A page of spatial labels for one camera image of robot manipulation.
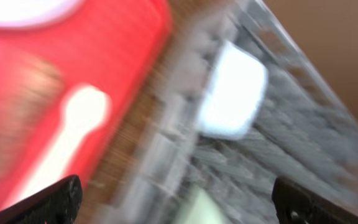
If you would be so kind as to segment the brown carrot-shaped food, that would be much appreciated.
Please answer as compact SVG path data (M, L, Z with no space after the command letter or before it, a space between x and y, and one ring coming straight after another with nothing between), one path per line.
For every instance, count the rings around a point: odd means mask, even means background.
M36 57L22 58L11 73L0 96L0 178L14 167L36 124L65 87L58 68Z

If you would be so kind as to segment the light blue plate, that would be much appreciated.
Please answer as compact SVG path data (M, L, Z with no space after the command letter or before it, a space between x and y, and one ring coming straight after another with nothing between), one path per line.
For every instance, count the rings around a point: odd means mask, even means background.
M74 13L85 0L0 0L0 28L50 24Z

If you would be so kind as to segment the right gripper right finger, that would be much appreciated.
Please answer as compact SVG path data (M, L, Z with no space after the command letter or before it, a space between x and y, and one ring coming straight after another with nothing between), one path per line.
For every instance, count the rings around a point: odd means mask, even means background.
M272 201L280 224L358 224L358 216L285 177L277 177Z

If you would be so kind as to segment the grey dishwasher rack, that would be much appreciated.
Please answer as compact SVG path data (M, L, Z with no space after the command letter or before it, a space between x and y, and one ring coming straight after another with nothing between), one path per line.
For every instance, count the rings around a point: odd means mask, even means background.
M358 216L358 123L262 1L174 8L166 57L135 164L95 223L172 223L197 185L230 223L279 223L277 177ZM198 115L225 41L259 59L268 85L245 136L202 136Z

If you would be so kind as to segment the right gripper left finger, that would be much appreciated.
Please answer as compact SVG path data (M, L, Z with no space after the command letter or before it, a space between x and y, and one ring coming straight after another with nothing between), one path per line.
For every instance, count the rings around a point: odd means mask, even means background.
M73 224L83 199L77 175L69 175L0 211L0 224Z

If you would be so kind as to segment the red serving tray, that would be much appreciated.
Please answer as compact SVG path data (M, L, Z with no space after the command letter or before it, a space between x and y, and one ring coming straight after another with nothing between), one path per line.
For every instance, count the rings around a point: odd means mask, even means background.
M0 211L42 156L58 128L60 103L80 84L93 85L111 99L106 122L78 148L63 178L77 175L86 184L158 57L172 27L166 1L87 0L78 10L50 24L0 28L0 96L11 69L24 57L51 63L65 84L26 141L19 160L0 178Z

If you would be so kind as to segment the light blue bowl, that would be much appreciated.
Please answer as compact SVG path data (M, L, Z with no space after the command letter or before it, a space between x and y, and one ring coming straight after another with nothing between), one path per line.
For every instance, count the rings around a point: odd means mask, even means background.
M259 59L225 41L200 106L200 134L216 139L241 139L259 112L268 83L269 71Z

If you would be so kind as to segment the white plastic spoon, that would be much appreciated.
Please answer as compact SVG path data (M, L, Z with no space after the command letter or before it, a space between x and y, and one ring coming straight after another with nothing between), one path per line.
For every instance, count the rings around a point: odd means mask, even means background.
M87 135L102 126L111 110L110 97L93 85L80 84L60 103L58 128L18 188L4 203L14 205L63 178Z

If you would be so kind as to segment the mint green bowl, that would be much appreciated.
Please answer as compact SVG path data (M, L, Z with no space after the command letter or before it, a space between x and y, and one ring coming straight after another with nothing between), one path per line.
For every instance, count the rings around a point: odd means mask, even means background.
M173 224L228 224L219 205L201 187L194 185L172 221Z

